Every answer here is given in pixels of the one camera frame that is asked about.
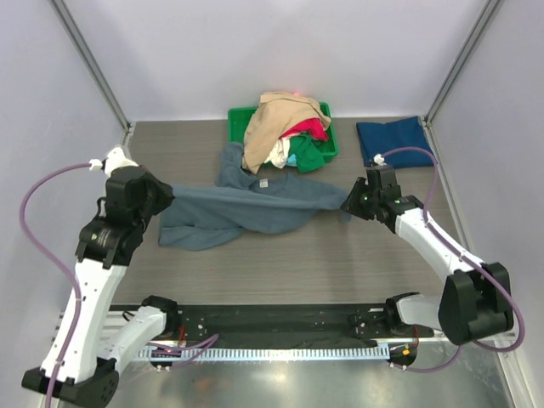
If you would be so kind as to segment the grey-blue t shirt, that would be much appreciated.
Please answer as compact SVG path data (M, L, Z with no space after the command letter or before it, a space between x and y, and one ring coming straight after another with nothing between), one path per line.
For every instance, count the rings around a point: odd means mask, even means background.
M202 251L238 239L247 231L284 234L304 226L316 213L338 211L349 193L333 184L286 173L259 178L242 169L243 146L220 152L214 186L173 186L174 200L161 213L161 247Z

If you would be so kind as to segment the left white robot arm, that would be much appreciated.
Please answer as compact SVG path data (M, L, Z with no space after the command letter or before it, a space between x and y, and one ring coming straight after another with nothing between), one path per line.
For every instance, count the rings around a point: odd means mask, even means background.
M172 187L141 166L108 173L105 196L80 232L75 267L62 268L72 292L54 343L42 364L25 372L23 388L78 407L105 407L132 358L151 340L179 333L177 303L149 296L125 326L100 339L113 295L150 219L172 201Z

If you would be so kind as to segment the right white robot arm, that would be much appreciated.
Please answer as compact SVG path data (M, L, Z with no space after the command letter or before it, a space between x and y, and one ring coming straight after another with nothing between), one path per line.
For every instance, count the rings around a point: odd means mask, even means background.
M513 328L513 308L505 298L510 292L506 268L465 251L425 212L423 202L402 194L393 167L367 168L341 208L384 224L408 242L444 284L440 297L408 292L388 298L382 323L389 334L400 337L413 326L426 326L463 345Z

